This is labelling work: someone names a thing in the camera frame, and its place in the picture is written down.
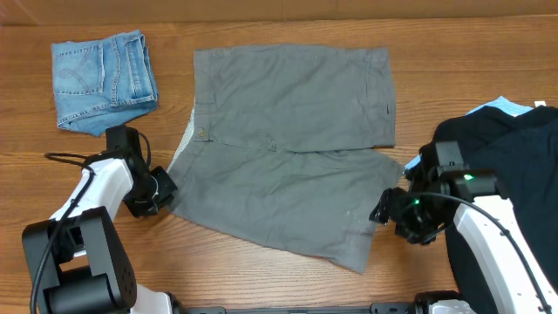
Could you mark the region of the grey khaki shorts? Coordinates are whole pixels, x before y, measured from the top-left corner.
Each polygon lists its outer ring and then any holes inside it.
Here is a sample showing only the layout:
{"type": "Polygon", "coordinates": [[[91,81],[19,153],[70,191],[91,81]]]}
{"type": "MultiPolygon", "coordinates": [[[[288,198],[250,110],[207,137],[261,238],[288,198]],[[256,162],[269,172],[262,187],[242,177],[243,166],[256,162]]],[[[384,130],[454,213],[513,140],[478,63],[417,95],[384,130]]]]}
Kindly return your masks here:
{"type": "Polygon", "coordinates": [[[369,215],[402,166],[385,48],[198,50],[194,107],[168,172],[170,210],[256,244],[361,273],[369,215]]]}

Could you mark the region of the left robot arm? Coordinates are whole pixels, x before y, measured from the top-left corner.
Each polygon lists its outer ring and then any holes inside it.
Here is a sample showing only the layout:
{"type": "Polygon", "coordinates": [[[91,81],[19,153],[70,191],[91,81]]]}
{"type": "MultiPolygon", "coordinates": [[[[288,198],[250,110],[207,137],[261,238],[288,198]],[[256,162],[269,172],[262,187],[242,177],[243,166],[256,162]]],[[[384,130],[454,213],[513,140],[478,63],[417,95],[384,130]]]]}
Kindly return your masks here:
{"type": "Polygon", "coordinates": [[[99,154],[45,154],[80,167],[82,178],[58,211],[23,231],[30,311],[180,314],[171,293],[137,282],[113,224],[122,205],[136,218],[157,215],[177,187],[162,167],[151,166],[143,133],[121,125],[106,129],[105,136],[106,149],[99,154]]]}

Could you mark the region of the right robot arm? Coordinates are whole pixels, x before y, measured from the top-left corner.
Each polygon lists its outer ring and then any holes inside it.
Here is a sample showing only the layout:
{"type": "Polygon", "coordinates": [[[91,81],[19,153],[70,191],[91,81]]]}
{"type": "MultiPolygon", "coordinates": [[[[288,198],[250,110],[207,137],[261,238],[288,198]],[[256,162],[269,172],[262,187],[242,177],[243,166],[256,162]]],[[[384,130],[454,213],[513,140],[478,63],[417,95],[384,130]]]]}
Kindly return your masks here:
{"type": "Polygon", "coordinates": [[[557,293],[516,221],[509,193],[492,169],[472,169],[455,141],[420,150],[411,186],[386,189],[370,218],[395,222],[396,234],[426,245],[454,226],[465,239],[500,313],[555,313],[557,293]]]}

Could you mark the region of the folded blue denim shorts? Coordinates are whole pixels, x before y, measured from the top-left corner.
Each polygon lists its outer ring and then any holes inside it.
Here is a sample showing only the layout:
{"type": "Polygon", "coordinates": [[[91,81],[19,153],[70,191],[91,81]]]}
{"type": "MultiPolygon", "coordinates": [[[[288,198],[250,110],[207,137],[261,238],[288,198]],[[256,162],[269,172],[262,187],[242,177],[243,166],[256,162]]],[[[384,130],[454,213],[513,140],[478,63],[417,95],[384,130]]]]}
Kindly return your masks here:
{"type": "Polygon", "coordinates": [[[100,136],[158,107],[159,90],[139,30],[51,45],[57,127],[100,136]]]}

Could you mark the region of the black garment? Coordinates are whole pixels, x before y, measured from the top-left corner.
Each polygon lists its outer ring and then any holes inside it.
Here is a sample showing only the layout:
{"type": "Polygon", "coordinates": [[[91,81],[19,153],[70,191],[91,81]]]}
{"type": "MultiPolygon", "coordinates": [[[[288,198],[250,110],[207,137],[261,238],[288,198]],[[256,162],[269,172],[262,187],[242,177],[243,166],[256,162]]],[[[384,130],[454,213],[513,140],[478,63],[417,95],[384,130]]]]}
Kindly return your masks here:
{"type": "Polygon", "coordinates": [[[503,182],[528,246],[557,285],[557,111],[538,107],[513,117],[486,106],[440,123],[435,141],[455,140],[471,168],[491,168],[503,182]]]}

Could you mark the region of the light blue garment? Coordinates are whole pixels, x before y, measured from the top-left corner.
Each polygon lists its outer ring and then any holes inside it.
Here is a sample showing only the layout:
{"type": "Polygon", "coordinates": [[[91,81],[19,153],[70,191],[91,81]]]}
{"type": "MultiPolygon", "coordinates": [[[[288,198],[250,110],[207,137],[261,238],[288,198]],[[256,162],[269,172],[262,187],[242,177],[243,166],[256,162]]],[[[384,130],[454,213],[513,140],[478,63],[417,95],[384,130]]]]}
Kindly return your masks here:
{"type": "Polygon", "coordinates": [[[497,168],[484,147],[504,135],[536,126],[532,107],[517,105],[500,96],[464,116],[447,119],[435,129],[431,143],[458,141],[463,160],[472,168],[497,168]]]}

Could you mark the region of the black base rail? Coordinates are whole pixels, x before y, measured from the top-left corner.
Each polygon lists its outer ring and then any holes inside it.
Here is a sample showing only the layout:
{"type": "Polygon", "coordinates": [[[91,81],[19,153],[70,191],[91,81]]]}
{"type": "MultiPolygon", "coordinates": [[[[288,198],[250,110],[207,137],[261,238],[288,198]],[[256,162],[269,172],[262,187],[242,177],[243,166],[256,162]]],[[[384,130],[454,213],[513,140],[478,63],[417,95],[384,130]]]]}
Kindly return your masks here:
{"type": "Polygon", "coordinates": [[[180,306],[179,314],[412,314],[416,313],[412,303],[374,303],[367,306],[295,307],[225,309],[223,307],[186,308],[180,306]]]}

